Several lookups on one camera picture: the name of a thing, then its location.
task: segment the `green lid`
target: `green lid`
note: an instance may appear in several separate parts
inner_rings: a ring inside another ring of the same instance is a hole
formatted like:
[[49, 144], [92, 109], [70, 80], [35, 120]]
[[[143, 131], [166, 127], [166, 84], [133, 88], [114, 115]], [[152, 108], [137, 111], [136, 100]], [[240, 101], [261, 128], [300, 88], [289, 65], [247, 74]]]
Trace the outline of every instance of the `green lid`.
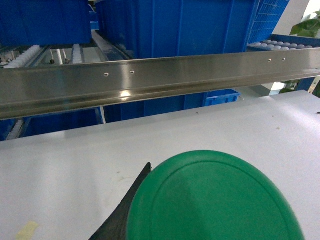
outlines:
[[127, 240], [303, 240], [289, 204], [259, 170], [229, 154], [191, 151], [138, 189]]

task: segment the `metal frame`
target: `metal frame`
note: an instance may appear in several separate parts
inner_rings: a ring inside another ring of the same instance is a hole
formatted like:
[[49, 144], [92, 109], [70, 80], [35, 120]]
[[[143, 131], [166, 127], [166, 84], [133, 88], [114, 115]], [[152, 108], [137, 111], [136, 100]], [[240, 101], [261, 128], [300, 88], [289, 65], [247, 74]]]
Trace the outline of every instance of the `metal frame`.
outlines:
[[4, 69], [0, 119], [320, 76], [320, 48]]

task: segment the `black object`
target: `black object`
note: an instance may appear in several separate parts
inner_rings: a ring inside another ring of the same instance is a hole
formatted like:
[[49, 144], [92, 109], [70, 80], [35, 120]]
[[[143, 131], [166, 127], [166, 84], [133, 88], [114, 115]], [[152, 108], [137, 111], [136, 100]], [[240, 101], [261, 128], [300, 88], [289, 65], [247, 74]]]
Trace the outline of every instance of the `black object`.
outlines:
[[120, 204], [89, 240], [126, 240], [127, 220], [131, 203], [138, 188], [151, 173], [151, 169], [151, 163], [148, 162]]

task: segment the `green plant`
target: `green plant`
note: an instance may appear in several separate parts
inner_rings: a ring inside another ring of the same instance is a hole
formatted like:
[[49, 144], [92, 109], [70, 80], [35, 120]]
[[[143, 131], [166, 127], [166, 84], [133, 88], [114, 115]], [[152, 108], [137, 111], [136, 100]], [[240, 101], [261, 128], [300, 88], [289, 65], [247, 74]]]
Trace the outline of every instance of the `green plant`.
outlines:
[[308, 19], [294, 25], [291, 29], [290, 35], [315, 38], [320, 30], [320, 11], [316, 11], [315, 14], [316, 16], [313, 19]]
[[[297, 35], [298, 37], [316, 38], [320, 30], [320, 11], [314, 12], [316, 16], [312, 19], [307, 19], [297, 25], [294, 25], [291, 29], [290, 35]], [[286, 85], [280, 93], [293, 92], [297, 89], [298, 84], [301, 80], [286, 81], [283, 82]], [[313, 95], [320, 98], [320, 84], [315, 88]]]

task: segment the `blue plastic crate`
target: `blue plastic crate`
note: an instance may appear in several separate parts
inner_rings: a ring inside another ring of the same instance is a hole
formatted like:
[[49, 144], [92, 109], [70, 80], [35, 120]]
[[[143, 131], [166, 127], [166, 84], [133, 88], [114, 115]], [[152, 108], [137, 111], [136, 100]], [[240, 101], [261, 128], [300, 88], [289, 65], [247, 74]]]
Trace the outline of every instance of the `blue plastic crate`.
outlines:
[[21, 137], [94, 126], [102, 124], [103, 120], [100, 109], [92, 108], [88, 110], [26, 117], [24, 122]]
[[232, 89], [226, 89], [146, 101], [122, 103], [105, 106], [103, 108], [106, 122], [113, 123], [187, 109], [236, 102], [238, 100], [238, 96], [240, 96], [240, 93]]
[[218, 104], [236, 102], [240, 95], [241, 93], [232, 89], [212, 91], [209, 92], [207, 95], [205, 106], [213, 106]]
[[136, 59], [244, 52], [259, 0], [100, 0], [101, 33]]
[[0, 121], [0, 141], [4, 141], [7, 139], [15, 123], [16, 120], [14, 119]]
[[87, 0], [0, 0], [3, 46], [84, 44], [91, 40]]
[[290, 0], [262, 0], [248, 43], [256, 43], [269, 38], [276, 28]]

